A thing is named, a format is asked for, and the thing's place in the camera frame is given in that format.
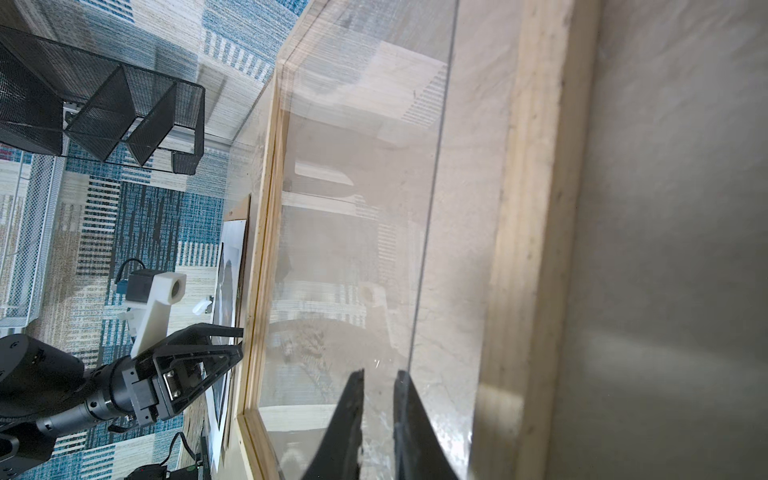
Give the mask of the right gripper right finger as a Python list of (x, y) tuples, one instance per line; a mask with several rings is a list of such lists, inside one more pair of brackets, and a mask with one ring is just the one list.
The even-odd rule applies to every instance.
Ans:
[(399, 370), (393, 391), (396, 479), (452, 479), (457, 475), (432, 428), (418, 391), (405, 370)]

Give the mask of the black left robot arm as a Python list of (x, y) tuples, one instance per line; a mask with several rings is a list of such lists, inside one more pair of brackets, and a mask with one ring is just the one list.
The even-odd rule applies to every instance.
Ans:
[(26, 334), (1, 340), (1, 476), (47, 462), (58, 438), (127, 417), (180, 415), (243, 358), (244, 332), (198, 323), (94, 370)]

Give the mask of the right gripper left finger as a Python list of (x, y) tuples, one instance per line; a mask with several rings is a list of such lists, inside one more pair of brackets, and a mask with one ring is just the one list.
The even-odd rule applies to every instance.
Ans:
[(358, 480), (364, 408), (363, 369), (353, 371), (303, 479)]

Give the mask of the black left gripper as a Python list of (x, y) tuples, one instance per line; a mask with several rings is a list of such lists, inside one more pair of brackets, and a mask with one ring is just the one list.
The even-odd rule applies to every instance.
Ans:
[(242, 337), (242, 328), (198, 323), (172, 333), (135, 359), (124, 356), (98, 367), (89, 374), (89, 419), (123, 419), (125, 428), (137, 428), (178, 416), (243, 358), (241, 343), (217, 344), (213, 339)]

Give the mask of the light wooden picture frame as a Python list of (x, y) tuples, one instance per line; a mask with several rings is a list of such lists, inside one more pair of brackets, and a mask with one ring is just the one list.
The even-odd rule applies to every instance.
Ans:
[[(561, 334), (567, 309), (576, 204), (584, 160), (601, 1), (523, 1), (511, 127), (487, 292), (473, 417), (472, 479), (544, 479)], [(258, 390), (258, 348), (277, 265), (287, 171), (286, 109), (279, 80), (262, 182), (253, 287), (251, 363), (243, 386)], [(279, 479), (257, 408), (238, 414), (254, 479)]]

